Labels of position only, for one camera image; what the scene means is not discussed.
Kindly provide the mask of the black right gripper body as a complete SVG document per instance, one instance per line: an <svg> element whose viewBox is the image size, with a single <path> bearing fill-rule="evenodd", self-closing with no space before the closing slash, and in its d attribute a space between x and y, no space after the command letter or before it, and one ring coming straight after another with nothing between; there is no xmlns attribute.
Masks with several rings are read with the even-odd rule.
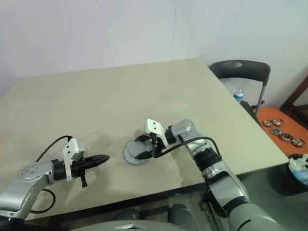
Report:
<svg viewBox="0 0 308 231"><path fill-rule="evenodd" d="M162 152L163 149L166 149L166 136L165 134L157 135L157 134L150 134L151 144L152 144L152 157L162 157L166 155L166 152Z"/></svg>

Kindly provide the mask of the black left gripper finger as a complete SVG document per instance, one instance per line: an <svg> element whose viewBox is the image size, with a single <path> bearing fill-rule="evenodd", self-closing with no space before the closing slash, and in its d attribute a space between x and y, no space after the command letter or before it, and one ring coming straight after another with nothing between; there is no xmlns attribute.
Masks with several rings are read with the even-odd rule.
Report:
<svg viewBox="0 0 308 231"><path fill-rule="evenodd" d="M96 166L99 166L103 163L105 163L107 160L106 159L97 159L97 160L90 160L86 162L86 168L93 168Z"/></svg>
<svg viewBox="0 0 308 231"><path fill-rule="evenodd" d="M85 158L86 161L108 161L110 158L109 155L105 154L99 154L99 155L93 155Z"/></svg>

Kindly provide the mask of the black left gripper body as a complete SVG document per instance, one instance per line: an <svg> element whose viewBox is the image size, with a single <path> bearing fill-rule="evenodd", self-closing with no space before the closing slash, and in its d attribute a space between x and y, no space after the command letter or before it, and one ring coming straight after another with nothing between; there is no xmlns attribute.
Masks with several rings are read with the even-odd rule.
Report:
<svg viewBox="0 0 308 231"><path fill-rule="evenodd" d="M80 158L78 161L73 161L71 166L72 177L81 179L82 188L88 186L85 178L86 175L85 166L86 166L86 161L84 157Z"/></svg>

